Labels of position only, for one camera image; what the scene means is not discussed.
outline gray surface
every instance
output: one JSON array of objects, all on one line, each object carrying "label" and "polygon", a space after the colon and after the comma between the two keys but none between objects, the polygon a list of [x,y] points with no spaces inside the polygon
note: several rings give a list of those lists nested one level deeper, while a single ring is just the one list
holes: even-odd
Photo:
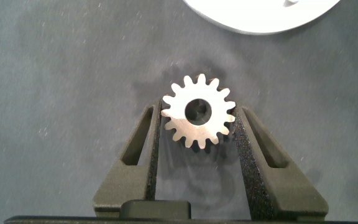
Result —
[{"label": "gray surface", "polygon": [[254,37],[218,28],[181,1],[6,0],[0,223],[94,215],[92,197],[142,108],[197,71],[255,110],[328,201],[328,220],[358,220],[358,1]]}]

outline gear tooth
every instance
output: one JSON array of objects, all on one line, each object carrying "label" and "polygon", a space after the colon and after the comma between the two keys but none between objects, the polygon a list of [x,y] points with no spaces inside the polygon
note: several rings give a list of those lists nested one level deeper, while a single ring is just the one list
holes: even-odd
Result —
[{"label": "gear tooth", "polygon": [[214,87],[215,89],[219,86],[219,80],[217,78],[213,78],[210,80],[211,83],[209,83],[210,87]]},{"label": "gear tooth", "polygon": [[167,124],[165,124],[165,130],[171,130],[175,128],[175,123],[173,121],[169,121]]},{"label": "gear tooth", "polygon": [[205,139],[197,139],[198,147],[205,149]]},{"label": "gear tooth", "polygon": [[197,76],[197,84],[205,84],[205,81],[206,81],[206,79],[205,79],[205,75],[204,74],[199,74],[198,76]]},{"label": "gear tooth", "polygon": [[219,143],[219,139],[218,139],[218,137],[217,137],[217,136],[215,136],[215,137],[211,138],[210,140],[211,140],[211,142],[212,142],[213,144],[217,144],[217,143]]},{"label": "gear tooth", "polygon": [[227,127],[223,126],[220,130],[220,133],[228,135],[230,133],[230,131],[228,130]]},{"label": "gear tooth", "polygon": [[234,101],[228,101],[225,103],[226,105],[226,108],[229,110],[229,109],[232,109],[236,106],[236,103]]},{"label": "gear tooth", "polygon": [[227,97],[230,93],[230,90],[228,88],[224,88],[220,91],[220,94],[223,96],[223,98]]},{"label": "gear tooth", "polygon": [[185,82],[185,86],[194,85],[193,81],[188,75],[183,78],[183,82]]},{"label": "gear tooth", "polygon": [[170,109],[162,110],[161,115],[164,117],[171,117],[171,110]]},{"label": "gear tooth", "polygon": [[231,114],[227,115],[227,119],[226,119],[227,122],[234,122],[235,120],[236,120],[236,117],[234,117],[233,115],[231,115]]},{"label": "gear tooth", "polygon": [[169,105],[172,104],[172,101],[173,101],[173,97],[172,96],[169,96],[169,95],[166,95],[166,96],[163,96],[162,97],[162,100],[166,103],[168,103]]},{"label": "gear tooth", "polygon": [[178,85],[176,83],[172,83],[171,87],[172,87],[173,92],[175,92],[176,94],[178,94],[181,90],[180,85]]},{"label": "gear tooth", "polygon": [[179,131],[176,131],[172,137],[172,140],[179,141],[179,139],[181,139],[182,137],[183,137],[183,135]]},{"label": "gear tooth", "polygon": [[192,139],[190,139],[190,138],[186,138],[185,146],[186,146],[187,148],[191,147],[191,145],[193,145],[193,141],[194,141],[194,140],[192,140]]}]

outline gear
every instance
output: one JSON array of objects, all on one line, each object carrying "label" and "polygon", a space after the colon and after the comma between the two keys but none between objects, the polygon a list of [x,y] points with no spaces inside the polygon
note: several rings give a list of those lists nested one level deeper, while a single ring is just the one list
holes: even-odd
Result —
[{"label": "gear", "polygon": [[[235,117],[227,114],[227,110],[236,106],[233,101],[224,101],[230,90],[225,88],[217,91],[219,80],[212,79],[209,85],[206,84],[204,74],[198,75],[197,83],[193,83],[187,75],[184,77],[185,87],[172,84],[172,90],[175,96],[164,96],[162,100],[171,107],[161,111],[161,115],[170,117],[165,125],[166,130],[176,129],[172,139],[178,141],[182,137],[186,138],[185,146],[187,148],[193,145],[194,140],[197,141],[200,149],[204,149],[206,140],[210,139],[213,144],[217,144],[219,139],[216,133],[229,134],[229,130],[224,126],[225,122],[233,122]],[[205,104],[202,118],[199,116],[200,111],[196,110],[196,105],[200,102]]]}]

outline white disc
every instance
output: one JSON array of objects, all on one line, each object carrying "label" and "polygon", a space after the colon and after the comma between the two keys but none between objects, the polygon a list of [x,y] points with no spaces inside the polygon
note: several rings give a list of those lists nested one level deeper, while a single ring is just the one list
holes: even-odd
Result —
[{"label": "white disc", "polygon": [[339,0],[184,0],[199,15],[242,34],[265,35],[316,19]]}]

